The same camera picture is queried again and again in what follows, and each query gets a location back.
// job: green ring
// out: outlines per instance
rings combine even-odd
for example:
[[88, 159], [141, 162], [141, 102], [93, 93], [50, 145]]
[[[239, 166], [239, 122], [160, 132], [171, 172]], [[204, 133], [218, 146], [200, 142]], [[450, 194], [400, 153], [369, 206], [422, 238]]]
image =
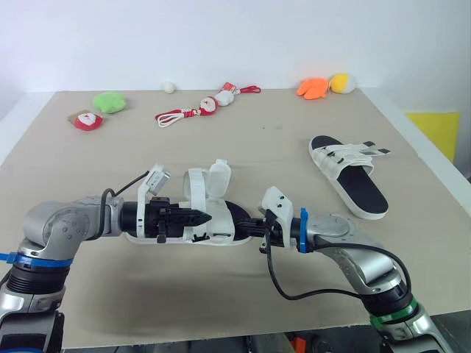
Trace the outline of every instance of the green ring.
[[395, 313], [392, 313], [392, 314], [387, 314], [387, 315], [382, 315], [382, 316], [371, 315], [369, 317], [369, 320], [374, 327], [377, 327], [377, 328], [382, 327], [385, 322], [399, 320], [401, 318], [405, 318], [408, 315], [411, 315], [416, 309], [416, 307], [417, 307], [417, 300], [415, 300], [415, 298], [412, 297], [412, 300], [407, 307], [404, 307], [403, 309], [396, 311]]

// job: red and white toy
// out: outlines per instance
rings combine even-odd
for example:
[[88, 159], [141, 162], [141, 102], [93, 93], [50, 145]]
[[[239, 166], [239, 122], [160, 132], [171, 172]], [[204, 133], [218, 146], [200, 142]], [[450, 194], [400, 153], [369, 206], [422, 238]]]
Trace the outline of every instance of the red and white toy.
[[199, 108], [175, 109], [166, 113], [158, 114], [155, 120], [159, 127], [168, 127], [173, 123], [192, 116], [208, 116], [216, 112], [218, 107], [225, 107], [233, 102], [234, 96], [240, 93], [260, 93], [261, 89], [257, 86], [249, 86], [237, 89], [232, 83], [226, 82], [222, 89], [215, 95], [201, 100]]
[[77, 114], [69, 117], [69, 121], [77, 128], [84, 131], [91, 131], [103, 124], [103, 118], [97, 114], [93, 114], [88, 110], [82, 110]]

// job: black cable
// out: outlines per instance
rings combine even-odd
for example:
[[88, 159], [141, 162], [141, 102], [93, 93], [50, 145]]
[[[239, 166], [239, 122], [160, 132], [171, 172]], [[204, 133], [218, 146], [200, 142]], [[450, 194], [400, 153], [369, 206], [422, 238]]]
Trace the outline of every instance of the black cable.
[[117, 195], [119, 195], [120, 193], [125, 191], [127, 188], [130, 188], [136, 182], [138, 182], [139, 180], [146, 177], [147, 174], [149, 174], [149, 171], [146, 171], [144, 174], [138, 176], [133, 181], [127, 183], [124, 187], [119, 189], [117, 193], [115, 193], [115, 191], [113, 189], [110, 189], [110, 188], [103, 191], [102, 199], [100, 200], [100, 219], [99, 219], [98, 232], [93, 237], [91, 237], [87, 240], [96, 240], [96, 239], [100, 238], [103, 234], [103, 231], [105, 230], [106, 198], [107, 198], [108, 194], [110, 193], [111, 197], [116, 197]]
[[120, 193], [122, 193], [123, 191], [125, 191], [127, 188], [133, 186], [136, 182], [138, 182], [139, 180], [147, 177], [147, 174], [149, 174], [149, 171], [146, 171], [144, 174], [138, 176], [137, 178], [135, 178], [133, 181], [127, 183], [125, 186], [123, 186], [121, 189], [119, 189], [118, 191], [116, 191], [116, 194], [115, 196], [119, 195]]
[[357, 293], [349, 292], [348, 290], [343, 289], [318, 289], [312, 290], [310, 292], [297, 294], [296, 296], [290, 296], [286, 294], [285, 291], [280, 287], [280, 283], [278, 283], [277, 277], [275, 276], [275, 271], [273, 271], [273, 263], [272, 263], [272, 245], [270, 243], [270, 231], [265, 231], [266, 237], [266, 261], [268, 263], [268, 271], [270, 273], [270, 277], [272, 278], [273, 284], [275, 288], [277, 288], [278, 293], [285, 299], [288, 300], [299, 300], [303, 298], [307, 298], [308, 296], [316, 296], [317, 294], [324, 294], [324, 293], [337, 293], [337, 294], [344, 294], [346, 296], [352, 296], [354, 298], [360, 299], [361, 296]]
[[412, 291], [411, 276], [409, 275], [409, 272], [407, 271], [406, 265], [403, 263], [403, 261], [399, 257], [394, 255], [392, 252], [388, 252], [387, 250], [383, 248], [378, 248], [377, 246], [354, 244], [354, 243], [336, 243], [336, 244], [318, 245], [314, 247], [314, 250], [327, 249], [327, 248], [371, 250], [372, 252], [379, 252], [383, 255], [386, 255], [387, 257], [392, 258], [399, 265], [400, 269], [404, 273], [404, 278], [406, 279], [407, 291], [408, 292]]

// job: green plush toy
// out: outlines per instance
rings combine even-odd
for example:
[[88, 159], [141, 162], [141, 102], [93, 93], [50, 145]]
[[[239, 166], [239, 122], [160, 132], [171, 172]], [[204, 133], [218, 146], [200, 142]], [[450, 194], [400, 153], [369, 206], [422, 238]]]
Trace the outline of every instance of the green plush toy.
[[102, 113], [112, 114], [123, 110], [126, 101], [118, 92], [104, 92], [93, 98], [93, 106]]

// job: yellow board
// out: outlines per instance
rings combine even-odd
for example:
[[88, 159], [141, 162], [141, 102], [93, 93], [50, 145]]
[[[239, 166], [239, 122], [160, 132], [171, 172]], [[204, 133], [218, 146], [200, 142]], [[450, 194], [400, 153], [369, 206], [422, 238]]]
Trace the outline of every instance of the yellow board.
[[406, 113], [430, 141], [453, 162], [459, 113]]

